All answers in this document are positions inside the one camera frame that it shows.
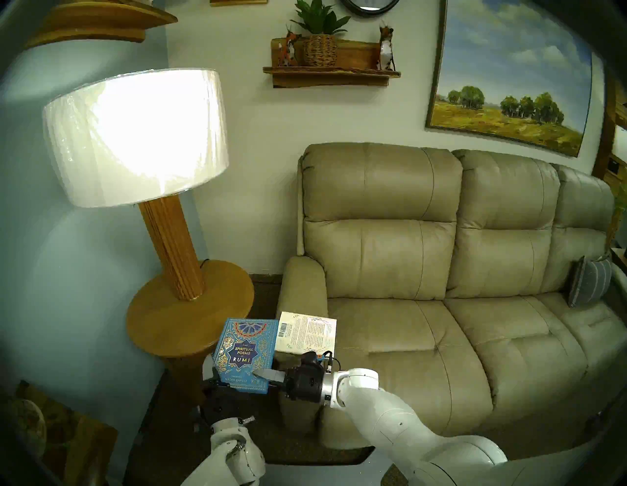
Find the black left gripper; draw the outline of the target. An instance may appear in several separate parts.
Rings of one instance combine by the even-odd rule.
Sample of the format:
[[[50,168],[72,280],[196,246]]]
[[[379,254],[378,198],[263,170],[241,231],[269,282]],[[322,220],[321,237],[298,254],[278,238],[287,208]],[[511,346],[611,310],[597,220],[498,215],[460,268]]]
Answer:
[[[244,393],[230,387],[212,367],[211,387],[204,390],[203,420],[208,426],[230,418],[244,418]]]

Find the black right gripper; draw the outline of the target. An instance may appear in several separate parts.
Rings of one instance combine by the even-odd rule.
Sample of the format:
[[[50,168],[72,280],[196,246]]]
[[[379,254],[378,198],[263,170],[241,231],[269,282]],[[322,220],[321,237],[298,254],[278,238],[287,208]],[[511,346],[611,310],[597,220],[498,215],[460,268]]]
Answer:
[[[261,368],[254,369],[252,374],[269,384],[284,384],[285,395],[292,401],[322,403],[322,385],[325,370],[320,363],[303,363],[288,369],[286,372]]]

